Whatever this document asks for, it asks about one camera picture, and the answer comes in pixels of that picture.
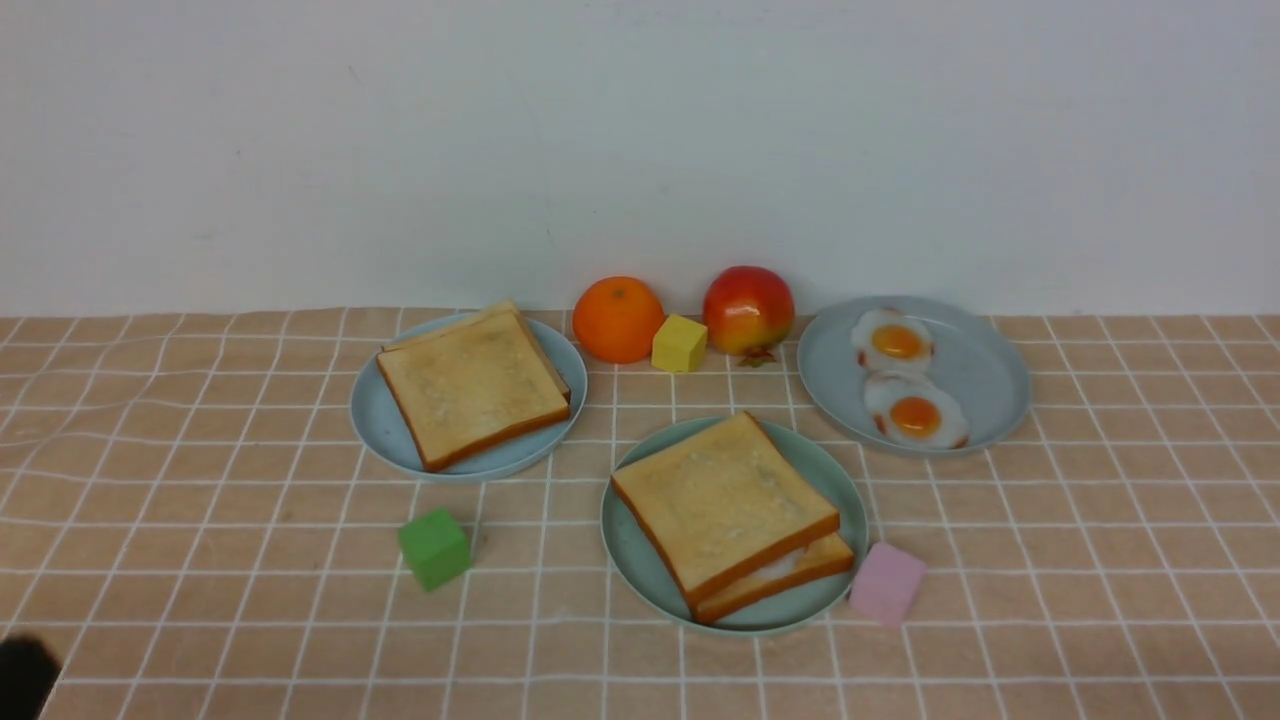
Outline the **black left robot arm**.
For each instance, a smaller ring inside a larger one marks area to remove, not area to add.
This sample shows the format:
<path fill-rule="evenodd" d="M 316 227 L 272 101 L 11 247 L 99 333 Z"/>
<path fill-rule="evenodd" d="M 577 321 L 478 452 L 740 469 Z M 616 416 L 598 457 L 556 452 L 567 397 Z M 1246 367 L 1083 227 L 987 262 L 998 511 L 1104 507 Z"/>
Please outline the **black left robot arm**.
<path fill-rule="evenodd" d="M 60 661 L 38 637 L 5 637 L 1 642 L 1 719 L 40 719 L 60 673 Z"/>

